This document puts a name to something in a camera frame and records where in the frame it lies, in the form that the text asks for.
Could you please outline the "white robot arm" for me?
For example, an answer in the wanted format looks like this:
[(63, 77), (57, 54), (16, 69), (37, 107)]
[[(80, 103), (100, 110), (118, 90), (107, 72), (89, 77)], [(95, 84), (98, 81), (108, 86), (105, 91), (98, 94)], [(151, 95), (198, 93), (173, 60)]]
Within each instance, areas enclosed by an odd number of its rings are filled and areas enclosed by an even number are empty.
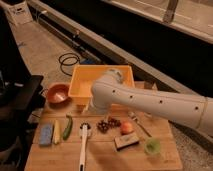
[(107, 114), (119, 104), (165, 118), (213, 136), (213, 98), (126, 86), (119, 69), (110, 68), (91, 86), (91, 113)]

